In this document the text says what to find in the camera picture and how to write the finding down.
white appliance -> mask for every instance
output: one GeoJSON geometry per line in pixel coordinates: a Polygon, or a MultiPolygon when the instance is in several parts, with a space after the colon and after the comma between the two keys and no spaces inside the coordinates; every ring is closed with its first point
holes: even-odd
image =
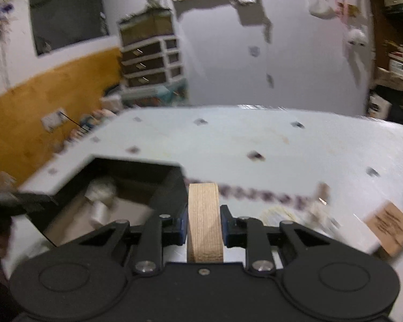
{"type": "Polygon", "coordinates": [[[390,71],[394,74],[403,76],[403,63],[390,59],[390,71]]]}

white table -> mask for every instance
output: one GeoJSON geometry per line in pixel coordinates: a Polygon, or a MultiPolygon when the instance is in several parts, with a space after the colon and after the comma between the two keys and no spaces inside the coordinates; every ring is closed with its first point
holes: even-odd
{"type": "MultiPolygon", "coordinates": [[[[332,214],[346,210],[365,218],[385,201],[403,211],[403,126],[297,110],[245,110],[242,107],[146,108],[129,110],[50,161],[22,187],[53,194],[94,156],[179,163],[188,178],[290,195],[314,194],[320,181],[331,187],[332,214]],[[205,125],[196,125],[202,118],[205,125]],[[298,121],[303,128],[293,127],[298,121]],[[93,136],[99,142],[91,140],[93,136]],[[132,146],[140,152],[132,155],[132,146]],[[252,161],[250,151],[265,161],[252,161]],[[369,176],[367,168],[380,176],[369,176]],[[48,170],[55,168],[55,174],[48,170]]],[[[260,216],[271,204],[260,200],[221,200],[233,216],[260,216]]],[[[25,218],[15,221],[5,267],[42,235],[25,218]]],[[[182,248],[166,255],[183,260],[182,248]]],[[[225,252],[243,260],[244,250],[225,252]]],[[[403,253],[394,260],[401,292],[391,317],[403,321],[403,253]]]]}

brown cardboard box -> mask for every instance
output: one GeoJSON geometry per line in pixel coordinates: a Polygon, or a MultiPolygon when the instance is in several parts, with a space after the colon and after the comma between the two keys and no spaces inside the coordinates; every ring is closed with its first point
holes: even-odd
{"type": "Polygon", "coordinates": [[[399,253],[403,247],[403,213],[393,203],[388,202],[365,223],[389,256],[399,253]]]}

open box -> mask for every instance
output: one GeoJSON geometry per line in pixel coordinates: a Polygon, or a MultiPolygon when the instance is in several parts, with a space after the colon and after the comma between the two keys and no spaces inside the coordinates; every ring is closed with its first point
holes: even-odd
{"type": "Polygon", "coordinates": [[[31,213],[30,220],[56,246],[93,231],[85,192],[103,176],[111,177],[117,189],[110,221],[127,219],[134,226],[168,214],[174,219],[170,227],[180,230],[179,242],[185,242],[188,194],[177,165],[95,158],[53,195],[57,205],[31,213]]]}

white power socket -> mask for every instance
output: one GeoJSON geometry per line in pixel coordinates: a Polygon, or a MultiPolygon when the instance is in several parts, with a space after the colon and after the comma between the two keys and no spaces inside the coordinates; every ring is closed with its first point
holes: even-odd
{"type": "Polygon", "coordinates": [[[52,132],[55,128],[61,126],[65,121],[67,121],[67,118],[61,113],[66,115],[65,110],[63,108],[59,108],[41,119],[45,130],[52,132]]]}

